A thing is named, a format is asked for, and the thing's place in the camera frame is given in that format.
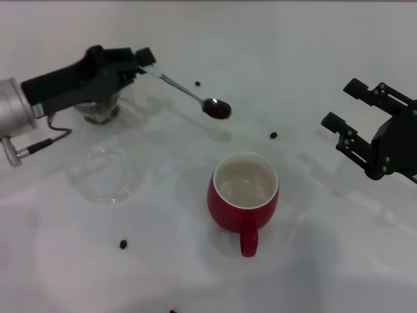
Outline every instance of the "metal cylinder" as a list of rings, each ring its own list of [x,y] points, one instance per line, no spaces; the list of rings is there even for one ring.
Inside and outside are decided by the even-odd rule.
[[[0,138],[13,138],[36,128],[31,105],[14,78],[0,80]]]

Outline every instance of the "coffee grounds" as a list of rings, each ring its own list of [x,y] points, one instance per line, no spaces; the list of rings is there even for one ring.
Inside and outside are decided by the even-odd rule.
[[[228,119],[232,114],[232,108],[224,101],[209,98],[203,103],[203,112],[214,119]]]

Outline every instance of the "spoon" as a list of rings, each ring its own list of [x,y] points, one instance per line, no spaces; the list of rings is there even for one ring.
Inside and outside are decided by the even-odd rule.
[[[198,103],[200,103],[203,112],[206,113],[208,116],[213,117],[214,119],[228,119],[232,113],[232,108],[230,105],[224,101],[215,99],[215,98],[207,98],[205,100],[197,97],[187,88],[184,88],[179,83],[174,82],[171,78],[167,77],[165,74],[162,74],[155,66],[150,65],[147,67],[141,67],[142,70],[145,72],[153,75],[156,78],[160,78],[164,82],[168,83],[169,85],[181,90],[183,93],[189,95]]]

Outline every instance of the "coffee bean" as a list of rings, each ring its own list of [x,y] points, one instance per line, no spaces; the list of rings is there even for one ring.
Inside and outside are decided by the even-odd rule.
[[[124,250],[128,246],[128,242],[126,240],[122,240],[120,242],[120,249]]]

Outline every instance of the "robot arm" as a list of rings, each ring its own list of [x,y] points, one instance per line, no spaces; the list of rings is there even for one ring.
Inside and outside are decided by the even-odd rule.
[[[385,83],[368,90],[368,86],[356,78],[344,91],[392,117],[368,143],[343,119],[330,112],[321,124],[333,133],[339,133],[336,149],[363,168],[371,179],[378,180],[397,172],[417,183],[417,100],[411,100]]]
[[[134,82],[141,67],[155,63],[149,48],[135,53],[130,48],[89,48],[84,58],[69,67],[32,78],[19,85],[15,79],[0,81],[0,140],[12,166],[20,158],[45,148],[44,140],[15,150],[10,139],[36,128],[35,119],[82,102],[96,102]]]

